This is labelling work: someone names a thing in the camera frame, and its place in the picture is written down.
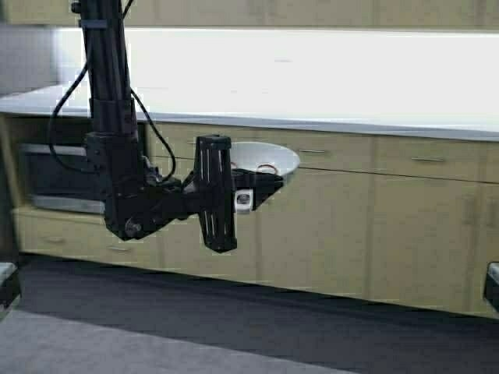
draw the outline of floor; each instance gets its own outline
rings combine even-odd
[[[493,373],[499,323],[30,257],[0,373]]]

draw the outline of drawer handle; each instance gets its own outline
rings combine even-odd
[[[422,161],[422,162],[445,162],[444,158],[413,157],[413,158],[411,158],[411,160]]]
[[[60,236],[47,236],[44,240],[51,244],[62,244],[65,243],[65,239]]]
[[[326,150],[298,150],[301,153],[327,153]]]
[[[115,251],[115,252],[130,252],[130,248],[128,247],[122,248],[122,247],[116,247],[114,245],[110,245],[108,249],[110,251]]]

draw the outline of drawer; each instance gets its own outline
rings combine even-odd
[[[485,182],[499,183],[499,143],[487,144]]]
[[[17,213],[14,221],[22,252],[97,260],[95,248],[87,242],[95,235],[92,225]]]
[[[99,217],[78,221],[79,216],[43,210],[14,213],[22,251],[152,270],[162,267],[160,234],[123,242],[100,223]]]
[[[258,130],[257,141],[274,143],[294,150],[301,168],[342,171],[369,171],[372,139],[354,134],[300,131]]]
[[[196,137],[220,134],[230,136],[232,142],[253,141],[255,130],[251,128],[212,126],[197,124],[158,124],[157,129],[169,143],[176,157],[194,158]],[[151,156],[168,157],[168,151],[153,131],[147,130],[147,138]]]
[[[377,139],[375,172],[477,181],[479,169],[478,143],[403,136]]]
[[[98,253],[98,262],[149,270],[162,268],[160,241],[157,238],[161,235],[160,231],[140,240],[123,242],[107,231],[104,226],[98,227],[104,229],[96,232],[92,241],[92,246]]]

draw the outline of bolt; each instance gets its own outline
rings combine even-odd
[[[250,201],[251,201],[251,196],[248,194],[237,196],[237,203],[238,204],[246,205],[246,204],[250,203]]]

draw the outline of black cable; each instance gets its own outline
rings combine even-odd
[[[92,53],[92,50],[90,49],[88,52],[87,59],[90,57]],[[52,112],[50,119],[48,121],[48,148],[50,149],[50,153],[53,156],[53,158],[65,169],[72,170],[72,171],[78,171],[80,173],[84,174],[95,174],[95,171],[90,171],[90,170],[85,170],[85,169],[79,169],[75,168],[67,163],[65,163],[59,155],[55,152],[54,149],[54,138],[55,138],[55,119],[57,118],[59,112],[61,111],[62,107],[66,103],[66,101],[69,99],[69,97],[73,94],[74,90],[79,86],[83,78],[85,78],[85,74],[87,74],[88,70],[88,62],[85,62],[85,66],[81,70],[80,74],[76,78],[76,80],[73,82],[73,84],[69,87],[69,89],[65,92],[64,96],[62,99],[57,103],[55,106],[54,111]]]
[[[135,0],[129,0],[128,3],[125,6],[125,10],[123,10],[123,19],[126,18],[126,15],[128,14],[128,11],[130,10],[130,7],[132,6],[133,2]]]
[[[153,120],[150,118],[149,113],[147,112],[147,109],[142,104],[142,101],[140,101],[139,97],[137,96],[137,94],[135,93],[135,91],[133,89],[131,89],[131,91],[132,91],[133,97],[135,97],[135,100],[137,100],[137,103],[139,104],[140,109],[142,110],[142,112],[146,116],[147,122],[149,123],[149,126],[153,129],[154,134],[156,134],[156,137],[163,143],[166,150],[170,154],[170,158],[172,159],[172,169],[170,170],[170,174],[168,174],[168,176],[165,177],[164,180],[166,181],[174,175],[174,173],[177,169],[177,161],[175,159],[175,155],[173,154],[173,151],[172,151],[172,148],[170,147],[170,145],[166,142],[166,140],[163,138],[163,136],[161,136],[161,134],[157,130],[156,125],[154,124]]]
[[[135,0],[129,0],[128,3],[126,4],[125,10],[123,11],[123,19],[126,18],[128,12],[130,10],[130,7],[132,6],[132,4],[134,2],[135,2]],[[92,51],[90,48],[90,45],[89,45],[88,50],[89,51],[88,51],[87,61],[85,62],[84,67],[81,69],[80,74],[78,75],[76,80],[73,82],[73,84],[70,86],[70,88],[66,91],[66,93],[64,94],[62,99],[57,103],[54,111],[52,112],[52,115],[51,115],[50,120],[48,122],[48,147],[50,149],[50,152],[51,152],[51,155],[53,156],[53,158],[64,168],[66,168],[68,170],[72,170],[72,171],[78,171],[78,172],[81,172],[84,174],[95,174],[95,171],[79,169],[79,168],[75,168],[71,165],[66,164],[64,161],[61,160],[61,158],[58,156],[58,154],[55,152],[55,149],[54,149],[55,119],[58,117],[58,114],[61,111],[64,104],[66,103],[66,101],[73,94],[74,90],[79,86],[79,84],[81,83],[81,81],[83,80],[83,78],[85,77],[85,75],[88,72],[88,61],[90,60],[89,57],[90,57],[90,53]],[[147,122],[149,123],[149,126],[153,129],[154,134],[156,134],[156,137],[163,143],[163,145],[167,149],[168,153],[170,154],[170,157],[172,159],[172,170],[170,171],[170,174],[168,174],[168,176],[165,178],[165,180],[168,180],[168,179],[170,179],[170,177],[172,177],[174,175],[174,173],[176,171],[177,163],[176,163],[175,155],[173,154],[172,148],[168,145],[166,140],[163,138],[163,136],[161,136],[161,134],[157,130],[156,126],[154,125],[152,119],[149,116],[149,113],[147,112],[147,109],[142,104],[142,101],[139,99],[139,97],[137,96],[135,91],[133,91],[133,90],[131,90],[131,91],[132,91],[132,95],[137,100],[137,103],[139,103],[140,109],[142,110],[142,112],[146,116]]]

